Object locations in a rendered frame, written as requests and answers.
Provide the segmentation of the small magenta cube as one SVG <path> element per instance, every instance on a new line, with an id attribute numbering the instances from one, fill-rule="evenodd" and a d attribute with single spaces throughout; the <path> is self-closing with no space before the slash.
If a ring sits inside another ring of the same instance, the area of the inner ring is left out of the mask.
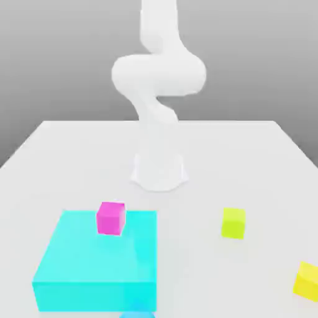
<path id="1" fill-rule="evenodd" d="M 97 231 L 105 235 L 121 235 L 125 226 L 125 204 L 102 202 L 96 213 Z"/>

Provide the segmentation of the small lime green cube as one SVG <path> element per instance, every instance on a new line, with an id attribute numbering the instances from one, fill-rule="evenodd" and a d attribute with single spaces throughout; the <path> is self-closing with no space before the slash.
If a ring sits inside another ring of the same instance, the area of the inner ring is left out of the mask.
<path id="1" fill-rule="evenodd" d="M 223 210 L 221 235 L 230 239 L 243 239 L 246 212 L 244 209 L 225 207 Z"/>

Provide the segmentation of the small light blue cube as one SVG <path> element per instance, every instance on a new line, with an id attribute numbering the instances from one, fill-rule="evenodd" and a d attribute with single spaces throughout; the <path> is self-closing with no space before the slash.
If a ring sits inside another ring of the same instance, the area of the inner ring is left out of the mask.
<path id="1" fill-rule="evenodd" d="M 123 312 L 119 318 L 155 318 L 155 316 L 148 311 L 131 311 Z"/>

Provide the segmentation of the small yellow cube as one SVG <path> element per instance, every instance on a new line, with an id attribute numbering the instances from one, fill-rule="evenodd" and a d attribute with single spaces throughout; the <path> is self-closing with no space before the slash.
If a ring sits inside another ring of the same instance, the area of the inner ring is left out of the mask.
<path id="1" fill-rule="evenodd" d="M 293 293 L 318 302 L 318 266 L 300 262 Z"/>

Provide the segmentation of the large cyan box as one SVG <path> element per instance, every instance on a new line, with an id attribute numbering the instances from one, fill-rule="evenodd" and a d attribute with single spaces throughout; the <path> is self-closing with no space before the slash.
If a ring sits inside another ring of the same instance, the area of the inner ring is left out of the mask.
<path id="1" fill-rule="evenodd" d="M 94 211 L 63 212 L 32 287 L 40 312 L 155 312 L 157 213 L 127 211 L 115 236 Z"/>

